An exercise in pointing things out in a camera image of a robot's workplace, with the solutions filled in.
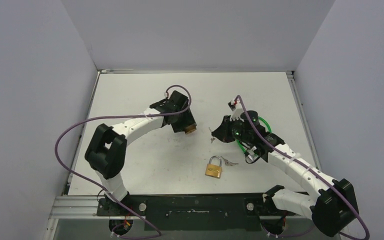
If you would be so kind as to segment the brass padlock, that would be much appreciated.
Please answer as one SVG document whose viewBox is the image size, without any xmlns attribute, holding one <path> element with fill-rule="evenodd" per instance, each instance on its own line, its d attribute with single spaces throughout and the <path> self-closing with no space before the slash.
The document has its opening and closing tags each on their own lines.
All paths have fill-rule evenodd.
<svg viewBox="0 0 384 240">
<path fill-rule="evenodd" d="M 195 124 L 191 124 L 189 126 L 187 126 L 185 129 L 184 129 L 184 133 L 187 135 L 187 134 L 191 134 L 193 133 L 194 131 L 197 130 L 197 126 Z"/>
<path fill-rule="evenodd" d="M 222 163 L 223 160 L 220 156 L 214 155 L 210 157 L 204 174 L 208 177 L 220 179 L 222 174 Z"/>
</svg>

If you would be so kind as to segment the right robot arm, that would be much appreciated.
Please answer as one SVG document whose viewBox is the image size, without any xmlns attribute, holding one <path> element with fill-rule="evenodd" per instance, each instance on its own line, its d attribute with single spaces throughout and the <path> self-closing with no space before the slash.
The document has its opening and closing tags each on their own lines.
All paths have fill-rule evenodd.
<svg viewBox="0 0 384 240">
<path fill-rule="evenodd" d="M 232 120 L 225 115 L 213 138 L 223 143 L 240 142 L 257 158 L 277 167 L 305 193 L 276 185 L 263 195 L 262 207 L 270 215 L 286 210 L 312 220 L 320 232 L 333 237 L 356 219 L 359 212 L 353 185 L 324 174 L 293 151 L 283 139 L 261 125 L 253 110 Z"/>
</svg>

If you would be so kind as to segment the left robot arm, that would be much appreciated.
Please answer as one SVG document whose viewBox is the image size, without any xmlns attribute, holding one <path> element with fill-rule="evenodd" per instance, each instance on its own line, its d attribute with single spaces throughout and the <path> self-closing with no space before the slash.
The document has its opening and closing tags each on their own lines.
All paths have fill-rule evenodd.
<svg viewBox="0 0 384 240">
<path fill-rule="evenodd" d="M 137 117 L 114 125 L 100 124 L 94 131 L 84 158 L 96 172 L 110 200 L 109 208 L 116 215 L 129 210 L 129 195 L 121 170 L 125 165 L 127 147 L 145 134 L 171 126 L 174 133 L 189 134 L 197 123 L 190 110 L 190 94 L 173 91 L 160 101 L 152 103 Z"/>
</svg>

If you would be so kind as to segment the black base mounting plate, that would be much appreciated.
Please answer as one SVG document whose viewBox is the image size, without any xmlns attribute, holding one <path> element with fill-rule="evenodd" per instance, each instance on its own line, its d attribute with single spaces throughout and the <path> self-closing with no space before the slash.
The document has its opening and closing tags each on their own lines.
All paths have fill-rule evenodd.
<svg viewBox="0 0 384 240">
<path fill-rule="evenodd" d="M 161 231 L 260 231 L 262 223 L 280 224 L 294 213 L 269 208 L 262 193 L 129 195 L 128 209 Z"/>
</svg>

